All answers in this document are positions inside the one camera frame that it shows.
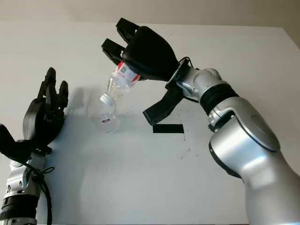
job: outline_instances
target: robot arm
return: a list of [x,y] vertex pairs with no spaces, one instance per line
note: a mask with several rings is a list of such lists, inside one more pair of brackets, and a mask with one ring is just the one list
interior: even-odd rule
[[25,140],[14,141],[0,124],[0,152],[11,159],[11,173],[7,179],[0,213],[2,225],[36,225],[36,208],[41,190],[47,199],[47,224],[52,223],[52,204],[44,174],[46,155],[51,153],[47,145],[58,135],[64,123],[64,108],[68,104],[68,84],[63,81],[59,94],[55,90],[56,72],[50,68],[23,120]]
[[278,139],[257,110],[215,69],[194,69],[188,57],[178,62],[169,44],[151,29],[121,18],[117,30],[128,46],[107,39],[102,45],[105,54],[116,64],[124,61],[143,80],[167,81],[165,96],[143,112],[147,121],[155,125],[183,98],[196,98],[214,132],[211,155],[245,184],[250,223],[300,224],[300,177],[285,161]]
[[208,115],[212,157],[244,182],[250,224],[300,224],[300,177],[258,111],[214,69],[186,66],[177,84],[184,94],[198,98]]

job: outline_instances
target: glass cup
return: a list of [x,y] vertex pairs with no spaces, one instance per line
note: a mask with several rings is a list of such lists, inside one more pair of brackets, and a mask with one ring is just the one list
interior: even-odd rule
[[88,102],[87,113],[104,133],[112,133],[119,126],[116,102],[107,94],[91,99]]

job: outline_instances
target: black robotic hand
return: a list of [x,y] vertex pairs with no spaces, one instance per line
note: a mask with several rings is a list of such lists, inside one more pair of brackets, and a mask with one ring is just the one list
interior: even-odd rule
[[24,140],[14,141],[7,128],[0,124],[0,152],[10,159],[26,162],[32,151],[49,154],[47,146],[59,134],[64,123],[64,108],[68,105],[68,83],[63,81],[59,93],[55,90],[56,71],[48,69],[37,98],[23,120]]
[[143,112],[150,125],[166,118],[184,98],[182,89],[176,85],[173,74],[179,66],[171,46],[161,36],[146,26],[138,26],[121,18],[116,25],[118,33],[128,43],[124,48],[106,39],[102,44],[103,52],[118,65],[125,62],[139,74],[141,80],[166,81],[168,90],[164,97]]

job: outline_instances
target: black cable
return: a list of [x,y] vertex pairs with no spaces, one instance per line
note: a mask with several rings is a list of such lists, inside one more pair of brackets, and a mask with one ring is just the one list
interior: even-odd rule
[[43,171],[40,171],[39,169],[34,168],[32,165],[29,165],[26,162],[21,162],[18,159],[9,157],[7,155],[5,155],[7,158],[16,161],[20,164],[23,164],[24,166],[28,167],[32,172],[34,172],[35,177],[37,178],[36,181],[39,182],[40,186],[41,186],[41,190],[43,191],[43,193],[45,194],[46,200],[47,200],[47,225],[51,225],[52,224],[52,203],[51,203],[51,194],[49,191],[49,188],[47,186],[47,183],[45,181],[45,176],[44,174],[47,173],[51,173],[54,170],[54,167],[51,166]]
[[179,64],[183,61],[183,60],[188,60],[189,63],[191,64],[191,67],[194,68],[191,59],[188,56],[183,57],[181,60],[179,60]]
[[192,98],[190,98],[190,97],[185,97],[185,96],[183,96],[183,98],[186,99],[186,100],[189,100],[189,101],[191,101],[191,102],[199,103],[198,100],[192,99]]

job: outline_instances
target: white table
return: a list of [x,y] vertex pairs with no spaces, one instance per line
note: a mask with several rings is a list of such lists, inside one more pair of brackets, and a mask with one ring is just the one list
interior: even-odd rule
[[[300,173],[300,51],[281,28],[149,25],[180,59],[216,68],[277,134]],[[22,139],[23,116],[48,67],[67,80],[67,119],[51,144],[46,179],[55,224],[247,223],[241,180],[225,173],[208,151],[211,132],[202,108],[183,100],[165,123],[185,135],[153,134],[142,111],[165,93],[163,82],[139,82],[118,103],[119,130],[103,135],[86,115],[95,87],[104,91],[115,68],[101,51],[105,38],[121,45],[112,23],[0,22],[0,122]],[[0,193],[9,160],[0,156]],[[38,207],[46,220],[45,198]]]

